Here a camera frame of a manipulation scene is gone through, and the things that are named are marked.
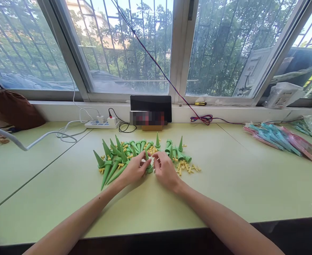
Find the window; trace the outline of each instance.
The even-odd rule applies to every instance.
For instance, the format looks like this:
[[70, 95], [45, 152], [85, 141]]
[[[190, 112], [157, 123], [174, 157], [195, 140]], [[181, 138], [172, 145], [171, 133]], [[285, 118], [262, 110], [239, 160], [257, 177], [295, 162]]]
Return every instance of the window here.
[[303, 87], [305, 94], [302, 98], [312, 100], [312, 14], [297, 36], [272, 81], [273, 83], [268, 86], [263, 97], [268, 97], [270, 88], [276, 82], [286, 81]]
[[310, 0], [0, 0], [0, 87], [31, 100], [72, 100], [75, 85], [79, 101], [184, 103], [123, 17], [189, 103], [261, 105], [288, 81], [305, 91], [294, 106], [312, 107]]
[[295, 0], [200, 0], [186, 96], [252, 97]]
[[36, 1], [0, 1], [0, 85], [73, 91], [73, 79]]
[[[169, 83], [118, 14], [111, 0], [64, 0], [85, 56], [89, 92], [169, 94]], [[170, 74], [173, 2], [119, 1], [139, 38]]]

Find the green cone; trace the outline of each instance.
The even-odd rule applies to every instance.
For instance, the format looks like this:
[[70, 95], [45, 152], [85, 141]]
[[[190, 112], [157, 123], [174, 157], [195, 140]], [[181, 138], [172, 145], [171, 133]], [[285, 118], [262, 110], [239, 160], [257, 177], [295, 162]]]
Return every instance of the green cone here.
[[173, 157], [176, 158], [176, 154], [177, 154], [176, 146], [175, 146], [175, 148], [173, 147], [172, 151], [173, 151]]
[[102, 181], [102, 187], [100, 188], [101, 190], [104, 187], [104, 184], [105, 184], [106, 178], [108, 177], [111, 165], [112, 165], [112, 161], [111, 160], [108, 160], [108, 161], [105, 162], [105, 169], [104, 169], [104, 176], [103, 176], [103, 181]]
[[115, 171], [116, 171], [116, 169], [118, 167], [118, 164], [121, 163], [121, 162], [122, 162], [122, 158], [120, 158], [120, 157], [116, 157], [114, 159], [114, 165], [112, 166], [112, 168], [110, 170], [110, 173], [109, 173], [109, 175], [108, 175], [108, 177], [107, 177], [107, 179], [105, 181], [105, 184], [108, 183], [108, 181], [110, 180], [111, 176], [115, 173]]
[[111, 147], [111, 148], [112, 148], [112, 147], [116, 148], [116, 146], [115, 146], [114, 143], [112, 142], [111, 138], [110, 138], [110, 147]]
[[146, 144], [146, 139], [142, 139], [142, 141], [141, 141], [141, 149], [139, 151], [143, 151], [144, 150], [145, 144]]
[[169, 158], [173, 161], [173, 146], [170, 147]]
[[138, 154], [139, 153], [141, 153], [142, 151], [141, 151], [141, 141], [137, 141], [136, 142], [136, 147], [137, 147], [137, 149], [138, 149], [138, 151], [136, 151]]
[[122, 163], [126, 163], [128, 161], [127, 156], [125, 155], [123, 151], [123, 147], [121, 147], [121, 157], [122, 157]]
[[112, 149], [113, 153], [116, 154], [117, 156], [119, 156], [119, 157], [122, 156], [121, 152], [119, 150], [117, 150], [115, 146], [111, 145], [111, 149]]
[[117, 143], [117, 149], [120, 151], [121, 150], [121, 142], [118, 140], [117, 136], [116, 137], [116, 143]]
[[182, 148], [182, 140], [183, 140], [183, 136], [181, 136], [180, 145], [178, 146], [178, 150], [179, 150], [180, 152], [183, 151], [183, 148]]
[[178, 158], [178, 160], [183, 160], [184, 159], [183, 154], [179, 151], [178, 148], [177, 148], [177, 158]]
[[102, 160], [102, 158], [97, 154], [97, 152], [93, 151], [94, 154], [95, 154], [95, 157], [97, 159], [97, 162], [98, 162], [98, 168], [103, 168], [104, 167], [104, 164], [105, 162]]
[[149, 150], [150, 147], [153, 146], [153, 145], [154, 145], [154, 142], [153, 142], [153, 141], [150, 141], [145, 149], [146, 149], [146, 150]]
[[170, 148], [172, 147], [172, 143], [173, 143], [173, 141], [172, 140], [170, 140], [170, 139], [168, 139], [167, 140], [167, 144], [169, 143], [169, 145], [167, 145], [167, 147], [166, 147], [166, 149], [164, 150], [168, 155], [169, 155], [169, 153], [170, 153]]
[[187, 162], [187, 163], [190, 163], [191, 162], [191, 157], [187, 156], [187, 155], [184, 155], [182, 154], [183, 157], [184, 157], [184, 160]]
[[170, 144], [172, 144], [172, 143], [173, 143], [173, 141], [172, 141], [172, 140], [170, 140], [170, 139], [168, 139], [168, 140], [167, 140], [167, 145], [166, 145], [166, 148], [168, 148], [168, 147], [169, 147], [169, 145], [170, 145]]
[[107, 144], [105, 143], [104, 139], [102, 139], [103, 141], [103, 148], [104, 148], [104, 151], [105, 151], [105, 157], [106, 159], [108, 159], [108, 155], [112, 158], [112, 152], [111, 150], [109, 149], [109, 147], [107, 146]]
[[159, 138], [158, 138], [158, 132], [156, 133], [156, 145], [155, 145], [155, 147], [156, 147], [157, 149], [159, 149], [159, 148], [161, 147], [161, 145], [160, 145], [160, 140], [159, 140]]
[[136, 146], [134, 140], [131, 140], [131, 141], [129, 142], [129, 144], [130, 144], [131, 147], [134, 147], [134, 148], [135, 148], [135, 151], [136, 151], [136, 152], [139, 151], [139, 149], [137, 148], [137, 146]]
[[[147, 161], [148, 159], [149, 159], [149, 155], [148, 155], [148, 152], [145, 149], [145, 161]], [[151, 174], [152, 173], [152, 165], [151, 164], [146, 168], [146, 173], [147, 174]]]
[[132, 155], [133, 155], [134, 157], [137, 156], [135, 146], [132, 146]]
[[128, 161], [126, 162], [126, 164], [118, 171], [118, 173], [117, 173], [114, 177], [112, 177], [112, 179], [108, 182], [108, 185], [109, 185], [113, 180], [115, 180], [117, 177], [119, 177], [119, 176], [121, 175], [121, 173], [123, 173], [124, 169], [127, 168], [129, 162], [130, 162], [130, 161], [128, 160]]

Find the black cable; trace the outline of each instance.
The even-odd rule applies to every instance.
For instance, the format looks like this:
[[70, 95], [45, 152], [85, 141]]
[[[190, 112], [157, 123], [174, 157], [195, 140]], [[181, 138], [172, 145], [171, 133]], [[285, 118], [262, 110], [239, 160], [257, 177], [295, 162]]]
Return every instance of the black cable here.
[[[137, 129], [137, 127], [136, 127], [135, 125], [130, 125], [129, 122], [126, 122], [126, 121], [120, 119], [120, 118], [117, 116], [115, 110], [112, 109], [112, 108], [109, 108], [109, 110], [108, 110], [108, 111], [109, 111], [109, 116], [111, 116], [110, 109], [113, 110], [113, 112], [114, 112], [116, 118], [119, 119], [119, 120], [121, 121], [120, 125], [118, 126], [118, 130], [119, 130], [121, 133], [132, 133], [133, 131], [135, 131], [135, 130]], [[127, 128], [126, 128], [125, 130], [122, 130], [122, 129], [121, 129], [121, 126], [122, 126], [122, 125], [128, 125], [128, 126], [127, 126]], [[133, 131], [128, 131], [128, 132], [126, 132], [127, 129], [129, 128], [129, 126], [134, 126], [135, 129], [134, 129]]]

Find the power strip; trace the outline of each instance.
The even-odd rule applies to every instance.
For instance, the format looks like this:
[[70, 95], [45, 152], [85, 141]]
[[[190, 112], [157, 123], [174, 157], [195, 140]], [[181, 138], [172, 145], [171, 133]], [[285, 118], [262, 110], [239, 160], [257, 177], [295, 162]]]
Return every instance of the power strip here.
[[119, 122], [116, 123], [115, 126], [110, 126], [108, 122], [105, 122], [104, 124], [99, 123], [98, 120], [90, 120], [85, 124], [86, 128], [101, 128], [101, 129], [116, 129], [120, 125]]

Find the white wall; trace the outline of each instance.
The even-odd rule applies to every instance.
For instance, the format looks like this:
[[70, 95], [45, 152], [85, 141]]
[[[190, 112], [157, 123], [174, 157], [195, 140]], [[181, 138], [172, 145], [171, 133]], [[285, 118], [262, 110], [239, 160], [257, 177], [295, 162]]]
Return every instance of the white wall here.
[[[56, 101], [30, 101], [47, 121], [71, 121], [79, 119], [79, 107], [72, 102]], [[77, 102], [81, 107], [93, 107], [109, 117], [108, 109], [112, 107], [118, 117], [129, 122], [130, 104], [128, 103], [87, 103]], [[262, 122], [269, 120], [294, 120], [301, 115], [312, 115], [312, 108], [285, 108], [282, 110], [267, 109], [264, 107], [235, 107], [235, 106], [192, 106], [199, 116], [212, 114], [213, 117], [223, 118], [229, 122]], [[88, 110], [89, 114], [96, 118], [95, 110]], [[195, 116], [194, 112], [187, 106], [172, 105], [173, 123], [189, 123], [190, 117]], [[82, 119], [90, 119], [83, 112]]]

